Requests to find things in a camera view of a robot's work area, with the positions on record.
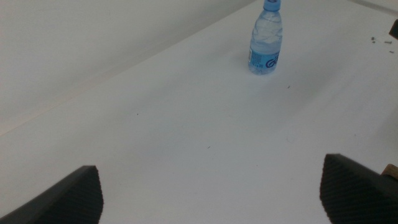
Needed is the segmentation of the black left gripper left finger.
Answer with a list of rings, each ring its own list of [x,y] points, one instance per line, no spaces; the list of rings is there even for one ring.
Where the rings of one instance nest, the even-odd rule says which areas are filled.
[[[2,217],[1,224],[98,224],[103,205],[96,166],[82,166]]]

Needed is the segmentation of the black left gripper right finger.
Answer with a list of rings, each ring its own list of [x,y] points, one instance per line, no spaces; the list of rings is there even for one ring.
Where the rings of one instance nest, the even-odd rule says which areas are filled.
[[[381,174],[341,154],[327,154],[320,200],[332,223],[397,224],[397,166]]]

